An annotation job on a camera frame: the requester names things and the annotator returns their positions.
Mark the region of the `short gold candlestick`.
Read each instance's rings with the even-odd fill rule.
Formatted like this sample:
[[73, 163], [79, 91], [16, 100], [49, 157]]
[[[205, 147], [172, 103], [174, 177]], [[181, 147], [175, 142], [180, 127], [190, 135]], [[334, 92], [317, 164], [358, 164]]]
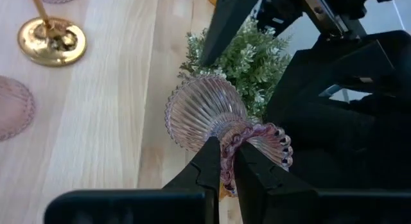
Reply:
[[33, 0], [39, 16], [25, 22], [17, 41], [21, 51], [33, 62], [62, 67], [78, 61], [87, 49], [83, 30], [75, 23], [46, 13], [41, 0]]

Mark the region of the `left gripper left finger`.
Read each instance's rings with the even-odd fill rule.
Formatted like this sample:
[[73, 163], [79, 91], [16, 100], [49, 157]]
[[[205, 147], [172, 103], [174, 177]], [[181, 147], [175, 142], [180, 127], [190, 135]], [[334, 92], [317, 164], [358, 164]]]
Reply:
[[46, 207], [44, 224], [219, 224], [220, 142], [209, 138], [161, 189], [76, 190]]

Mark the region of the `artificial green plant black pot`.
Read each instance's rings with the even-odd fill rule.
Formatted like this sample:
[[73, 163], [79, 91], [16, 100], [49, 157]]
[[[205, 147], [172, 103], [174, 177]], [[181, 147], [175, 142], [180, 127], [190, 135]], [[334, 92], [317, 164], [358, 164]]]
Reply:
[[269, 99], [281, 79], [291, 56], [285, 51], [290, 38], [275, 38], [275, 30], [258, 29], [258, 21], [248, 17], [225, 51], [209, 67], [200, 66], [200, 55], [208, 29], [187, 33], [186, 61], [178, 77], [217, 75], [236, 88], [249, 117], [262, 120]]

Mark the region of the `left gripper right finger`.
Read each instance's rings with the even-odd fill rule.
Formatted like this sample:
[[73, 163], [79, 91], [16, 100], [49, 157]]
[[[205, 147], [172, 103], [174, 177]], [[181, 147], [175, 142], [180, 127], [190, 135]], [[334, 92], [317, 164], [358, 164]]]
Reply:
[[244, 224], [411, 224], [411, 191], [315, 187], [253, 145], [236, 152]]

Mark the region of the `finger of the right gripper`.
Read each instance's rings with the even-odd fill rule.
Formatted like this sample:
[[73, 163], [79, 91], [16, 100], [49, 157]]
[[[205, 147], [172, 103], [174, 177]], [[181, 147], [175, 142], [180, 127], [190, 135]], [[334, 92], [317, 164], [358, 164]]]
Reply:
[[290, 172], [315, 187], [411, 189], [411, 35], [296, 52], [266, 120], [292, 140]]
[[207, 29], [200, 64], [208, 66], [221, 56], [259, 0], [216, 0]]

